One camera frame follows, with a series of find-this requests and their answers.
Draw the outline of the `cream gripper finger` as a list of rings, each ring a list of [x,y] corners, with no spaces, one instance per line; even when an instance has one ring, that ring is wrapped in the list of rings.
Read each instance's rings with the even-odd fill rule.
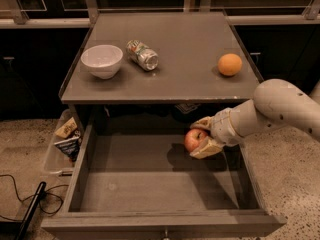
[[[211,130],[212,118],[210,116],[203,117],[190,125],[191,129]]]
[[[200,140],[194,140],[190,151],[190,156],[196,159],[204,159],[209,156],[220,153],[224,147],[212,137],[205,137]]]

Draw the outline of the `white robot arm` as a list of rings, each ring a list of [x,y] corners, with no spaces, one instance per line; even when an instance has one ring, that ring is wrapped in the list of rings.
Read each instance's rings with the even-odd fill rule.
[[[284,125],[320,141],[320,104],[285,80],[266,80],[254,90],[252,99],[192,123],[191,129],[210,134],[190,151],[190,156],[203,159],[220,153],[225,146],[240,144],[249,135]]]

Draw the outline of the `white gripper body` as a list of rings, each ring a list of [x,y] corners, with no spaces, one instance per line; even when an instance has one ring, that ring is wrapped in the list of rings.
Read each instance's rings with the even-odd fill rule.
[[[210,135],[219,145],[233,147],[243,138],[234,129],[230,113],[231,109],[226,108],[210,119]]]

